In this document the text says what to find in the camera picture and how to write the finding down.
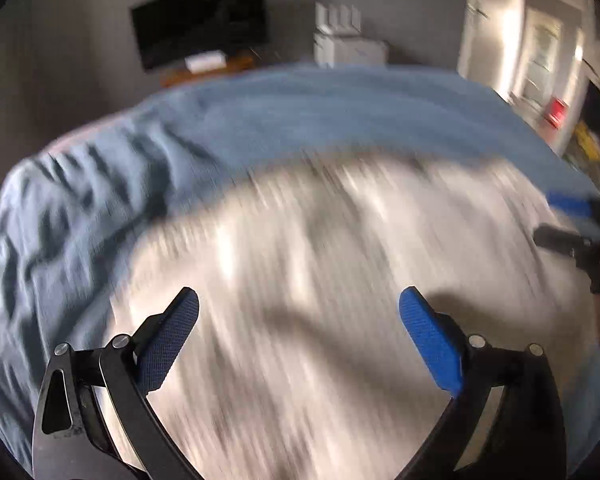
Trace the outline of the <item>cream puffer jacket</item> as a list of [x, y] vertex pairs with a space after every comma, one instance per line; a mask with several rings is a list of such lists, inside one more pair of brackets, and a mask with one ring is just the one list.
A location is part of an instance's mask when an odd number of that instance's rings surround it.
[[149, 402], [204, 477], [391, 479], [449, 400], [401, 324], [404, 288], [494, 346], [539, 344], [559, 389], [593, 348], [588, 279], [536, 248], [541, 223], [559, 218], [504, 160], [290, 162], [149, 230], [107, 332], [197, 293]]

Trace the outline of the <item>red object in hallway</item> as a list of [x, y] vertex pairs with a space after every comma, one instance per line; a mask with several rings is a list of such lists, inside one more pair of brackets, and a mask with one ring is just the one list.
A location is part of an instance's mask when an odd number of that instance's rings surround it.
[[560, 129], [568, 114], [568, 108], [566, 102], [552, 96], [547, 103], [544, 118], [554, 129]]

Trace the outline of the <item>white box under tv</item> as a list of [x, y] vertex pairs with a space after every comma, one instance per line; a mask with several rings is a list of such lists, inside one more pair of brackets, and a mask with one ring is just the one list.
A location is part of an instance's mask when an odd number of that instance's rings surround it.
[[185, 66], [192, 74], [220, 70], [226, 67], [226, 54], [222, 51], [210, 51], [191, 55], [185, 59]]

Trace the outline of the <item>black tv monitor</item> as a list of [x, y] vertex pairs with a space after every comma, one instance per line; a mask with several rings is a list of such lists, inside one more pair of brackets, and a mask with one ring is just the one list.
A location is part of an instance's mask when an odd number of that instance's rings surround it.
[[268, 42], [266, 0], [149, 0], [130, 9], [143, 70]]

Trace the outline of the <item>blue fleece blanket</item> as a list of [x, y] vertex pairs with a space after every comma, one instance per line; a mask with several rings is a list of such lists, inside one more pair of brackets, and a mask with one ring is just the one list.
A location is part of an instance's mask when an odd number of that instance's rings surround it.
[[[112, 337], [112, 296], [149, 230], [260, 171], [376, 152], [504, 160], [545, 200], [595, 191], [493, 90], [422, 67], [299, 66], [181, 86], [20, 162], [0, 196], [0, 438], [18, 464], [33, 464], [34, 413], [55, 347]], [[600, 440], [597, 330], [558, 391], [567, 466], [577, 470]]]

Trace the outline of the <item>white wifi router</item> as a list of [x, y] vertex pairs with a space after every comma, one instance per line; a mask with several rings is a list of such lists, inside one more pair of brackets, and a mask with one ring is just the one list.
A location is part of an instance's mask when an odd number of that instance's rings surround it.
[[327, 36], [361, 36], [362, 15], [355, 6], [315, 5], [315, 27]]

